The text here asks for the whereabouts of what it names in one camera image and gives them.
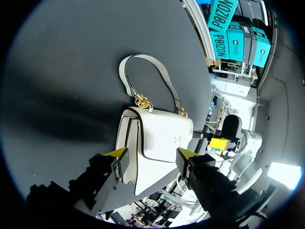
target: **bright light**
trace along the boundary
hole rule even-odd
[[[301,167],[292,166],[277,162],[272,162],[268,171],[268,176],[272,179],[294,189],[301,178]]]

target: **gold chain link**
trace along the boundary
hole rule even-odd
[[[178,109],[178,115],[185,116],[186,118],[188,117],[188,114],[184,111],[184,108],[182,107]]]
[[[138,92],[134,92],[133,96],[135,98],[134,103],[142,109],[149,109],[149,112],[153,111],[153,104],[142,94]],[[185,116],[186,118],[188,117],[188,114],[184,111],[184,108],[180,107],[178,109],[178,115]]]

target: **gray table surface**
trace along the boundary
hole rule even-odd
[[[2,148],[25,197],[33,184],[68,189],[96,153],[114,149],[124,108],[133,104],[118,75],[120,61],[149,53],[167,66],[182,106],[202,129],[211,97],[196,32],[178,0],[45,0],[27,18],[5,65]],[[174,111],[161,76],[144,60],[127,68],[155,108]],[[192,140],[189,149],[197,142]],[[134,195],[117,186],[102,211],[160,190],[177,175]]]

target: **handbag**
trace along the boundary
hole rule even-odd
[[[134,88],[126,73],[126,65],[132,58],[147,60],[159,70],[173,95],[177,114],[154,109],[152,102]],[[176,150],[188,147],[193,136],[193,122],[180,106],[168,70],[155,57],[142,53],[128,56],[120,63],[119,75],[137,107],[129,107],[123,112],[116,149],[129,149],[130,162],[122,181],[135,184],[134,193],[139,195],[177,167]]]

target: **cardboard box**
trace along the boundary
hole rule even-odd
[[[209,17],[208,27],[226,32],[235,13],[238,0],[215,0]]]
[[[244,33],[243,62],[253,64],[257,46],[257,38],[251,27],[241,25],[241,29]]]
[[[238,22],[232,21],[227,29],[230,60],[243,61],[244,33]]]
[[[264,68],[264,65],[267,61],[270,52],[271,45],[263,30],[255,27],[252,27],[252,29],[257,38],[257,48],[253,65]]]
[[[217,59],[229,59],[227,33],[210,30],[215,56]]]

